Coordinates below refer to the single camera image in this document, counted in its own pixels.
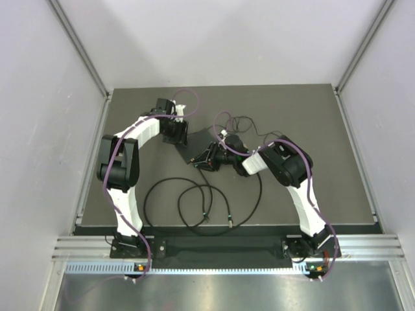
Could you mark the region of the dark grey network switch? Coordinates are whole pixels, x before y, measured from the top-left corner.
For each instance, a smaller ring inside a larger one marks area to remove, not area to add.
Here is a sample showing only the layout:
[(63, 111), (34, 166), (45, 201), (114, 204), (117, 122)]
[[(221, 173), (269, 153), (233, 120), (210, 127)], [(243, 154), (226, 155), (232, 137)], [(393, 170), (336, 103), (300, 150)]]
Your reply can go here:
[(189, 164), (192, 159), (202, 154), (214, 141), (215, 138), (209, 129), (204, 128), (198, 132), (187, 134), (187, 144), (177, 144), (175, 148), (185, 163)]

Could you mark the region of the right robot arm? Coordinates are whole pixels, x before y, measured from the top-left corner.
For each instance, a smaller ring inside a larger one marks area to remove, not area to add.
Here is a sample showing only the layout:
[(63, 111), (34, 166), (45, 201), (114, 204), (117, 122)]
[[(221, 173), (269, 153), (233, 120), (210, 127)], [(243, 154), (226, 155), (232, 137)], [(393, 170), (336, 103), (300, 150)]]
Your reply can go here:
[(248, 177), (269, 170), (286, 187), (298, 213), (302, 246), (306, 254), (315, 257), (330, 252), (338, 255), (338, 240), (334, 228), (322, 216), (313, 190), (313, 161), (297, 144), (281, 136), (264, 146), (249, 151), (237, 135), (223, 135), (211, 142), (190, 163), (200, 170), (217, 171), (221, 165), (231, 165), (241, 176)]

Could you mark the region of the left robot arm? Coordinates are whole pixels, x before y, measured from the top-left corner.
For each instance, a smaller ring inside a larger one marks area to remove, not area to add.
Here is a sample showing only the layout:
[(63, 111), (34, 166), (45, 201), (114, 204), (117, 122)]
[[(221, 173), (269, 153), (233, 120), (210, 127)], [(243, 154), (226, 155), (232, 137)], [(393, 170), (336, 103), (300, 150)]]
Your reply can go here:
[(112, 242), (115, 258), (148, 255), (143, 236), (136, 185), (140, 175), (139, 150), (152, 138), (162, 135), (169, 144), (187, 144), (185, 108), (175, 100), (159, 98), (156, 107), (141, 114), (125, 130), (104, 135), (97, 159), (97, 178), (115, 211), (117, 230)]

